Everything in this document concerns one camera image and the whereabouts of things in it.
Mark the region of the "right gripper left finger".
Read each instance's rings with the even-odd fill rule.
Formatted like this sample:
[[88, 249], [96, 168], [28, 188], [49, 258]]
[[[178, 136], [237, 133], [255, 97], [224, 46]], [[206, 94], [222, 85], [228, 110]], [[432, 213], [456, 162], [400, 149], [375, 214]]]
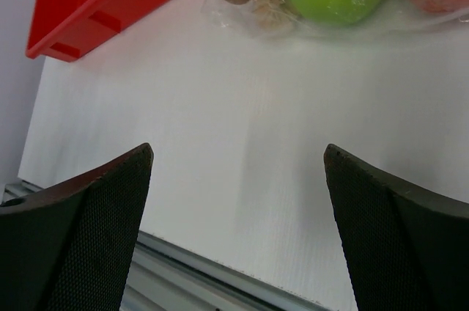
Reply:
[[149, 191], [144, 143], [1, 205], [3, 310], [118, 310]]

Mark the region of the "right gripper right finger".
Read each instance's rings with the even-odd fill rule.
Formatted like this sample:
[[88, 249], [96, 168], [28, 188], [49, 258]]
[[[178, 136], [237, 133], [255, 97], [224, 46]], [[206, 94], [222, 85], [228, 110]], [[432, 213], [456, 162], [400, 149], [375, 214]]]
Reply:
[[468, 204], [334, 144], [323, 161], [358, 309], [466, 310]]

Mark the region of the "garlic bulb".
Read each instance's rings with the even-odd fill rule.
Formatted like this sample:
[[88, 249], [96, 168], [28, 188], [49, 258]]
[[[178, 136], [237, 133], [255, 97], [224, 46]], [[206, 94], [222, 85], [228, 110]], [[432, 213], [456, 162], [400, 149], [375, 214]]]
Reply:
[[262, 31], [279, 34], [294, 29], [299, 16], [289, 0], [254, 0], [252, 13]]

